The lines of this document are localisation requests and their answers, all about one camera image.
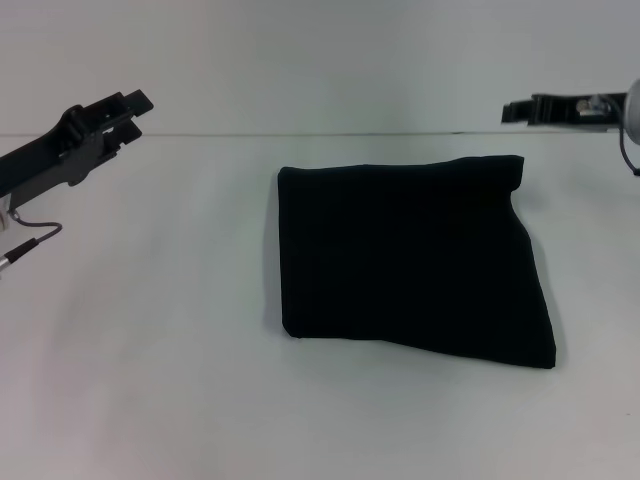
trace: black fabric bag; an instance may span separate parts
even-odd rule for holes
[[[285,330],[554,367],[531,240],[511,205],[523,162],[283,168]]]

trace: black wire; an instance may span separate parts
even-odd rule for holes
[[[613,110],[616,112],[616,115],[618,116],[618,128],[620,129],[620,153],[622,153],[622,158],[624,159],[624,163],[627,164],[627,166],[631,169],[633,174],[636,177],[640,177],[640,169],[636,168],[633,165],[633,163],[631,163],[631,160],[629,160],[629,156],[627,155],[627,149],[624,146],[624,115],[622,115],[622,110],[620,109],[620,106],[609,95],[601,94],[598,96],[602,98],[605,102],[607,102],[609,106],[613,108]]]
[[[42,243],[45,240],[49,240],[51,237],[53,237],[54,235],[57,235],[62,231],[62,224],[58,222],[41,222],[41,223],[25,222],[20,218],[20,214],[18,213],[17,210],[11,210],[9,212],[9,216],[24,227],[54,227],[54,230],[50,231],[46,235],[41,236],[40,238],[37,238],[36,240],[38,241],[38,243]]]

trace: white background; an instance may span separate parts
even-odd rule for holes
[[[0,477],[634,478],[640,184],[614,135],[198,136],[497,131],[537,90],[624,91],[638,8],[582,3],[9,2],[2,152],[136,88],[163,136],[21,209],[65,229],[0,282]],[[526,157],[556,369],[283,333],[281,167],[490,154]]]

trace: folded black cloth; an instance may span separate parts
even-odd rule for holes
[[[531,240],[511,205],[523,162],[283,168],[285,330],[554,367]]]

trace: white table surface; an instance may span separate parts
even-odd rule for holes
[[[4,0],[0,133],[138,88],[146,133],[504,131],[532,93],[627,91],[639,18],[634,0]]]
[[[279,168],[483,154],[526,157],[556,369],[283,333]],[[21,209],[65,229],[0,282],[0,477],[635,478],[639,182],[604,134],[144,137]]]

